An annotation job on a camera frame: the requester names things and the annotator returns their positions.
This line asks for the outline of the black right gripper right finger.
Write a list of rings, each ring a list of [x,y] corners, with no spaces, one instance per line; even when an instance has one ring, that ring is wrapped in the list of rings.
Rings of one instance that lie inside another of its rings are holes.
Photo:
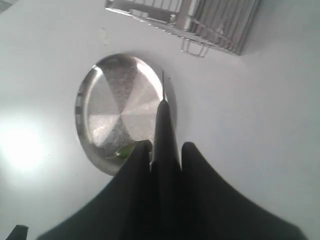
[[[227,183],[196,145],[181,149],[188,230],[193,240],[305,240],[294,224],[268,212]]]

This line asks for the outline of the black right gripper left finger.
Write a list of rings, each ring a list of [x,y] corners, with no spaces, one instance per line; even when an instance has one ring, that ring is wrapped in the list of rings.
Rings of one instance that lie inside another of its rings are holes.
[[[149,149],[138,142],[129,159],[86,206],[40,240],[151,240],[155,235],[155,191]]]

